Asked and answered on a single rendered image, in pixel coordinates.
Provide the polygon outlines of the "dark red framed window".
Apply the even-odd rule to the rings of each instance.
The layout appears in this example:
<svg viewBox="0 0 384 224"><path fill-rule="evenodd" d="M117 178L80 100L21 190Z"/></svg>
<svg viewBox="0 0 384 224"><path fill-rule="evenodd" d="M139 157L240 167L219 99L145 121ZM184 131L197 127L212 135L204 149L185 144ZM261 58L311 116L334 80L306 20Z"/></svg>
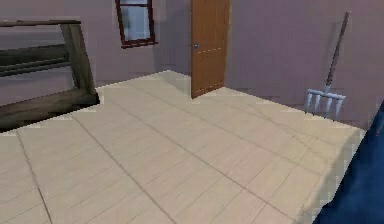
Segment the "dark red framed window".
<svg viewBox="0 0 384 224"><path fill-rule="evenodd" d="M123 49L156 44L152 0L115 0Z"/></svg>

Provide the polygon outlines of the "dark blue bed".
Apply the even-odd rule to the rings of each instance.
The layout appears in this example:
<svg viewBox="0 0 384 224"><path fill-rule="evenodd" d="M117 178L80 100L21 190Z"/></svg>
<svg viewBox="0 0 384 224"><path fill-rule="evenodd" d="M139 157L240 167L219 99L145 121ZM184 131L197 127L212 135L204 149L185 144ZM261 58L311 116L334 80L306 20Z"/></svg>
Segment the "dark blue bed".
<svg viewBox="0 0 384 224"><path fill-rule="evenodd" d="M384 100L334 198L312 224L384 224Z"/></svg>

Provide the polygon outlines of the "brown wooden room door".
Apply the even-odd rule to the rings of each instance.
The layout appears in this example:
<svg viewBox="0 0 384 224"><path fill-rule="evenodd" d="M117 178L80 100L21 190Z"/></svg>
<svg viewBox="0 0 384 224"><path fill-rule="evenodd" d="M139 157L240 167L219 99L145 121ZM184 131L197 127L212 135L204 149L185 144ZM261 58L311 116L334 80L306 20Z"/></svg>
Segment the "brown wooden room door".
<svg viewBox="0 0 384 224"><path fill-rule="evenodd" d="M230 0L191 0L192 98L224 85L229 12Z"/></svg>

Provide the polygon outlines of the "dark wooden shelf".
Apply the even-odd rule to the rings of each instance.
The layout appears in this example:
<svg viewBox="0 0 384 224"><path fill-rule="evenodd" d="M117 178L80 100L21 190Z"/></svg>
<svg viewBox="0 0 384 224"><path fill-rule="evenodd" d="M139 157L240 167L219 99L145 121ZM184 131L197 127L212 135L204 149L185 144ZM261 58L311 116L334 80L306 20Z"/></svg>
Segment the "dark wooden shelf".
<svg viewBox="0 0 384 224"><path fill-rule="evenodd" d="M81 23L77 20L48 20L46 23L61 28L64 42L0 50L0 77L69 66L74 87L63 92L0 106L0 133L100 103Z"/></svg>

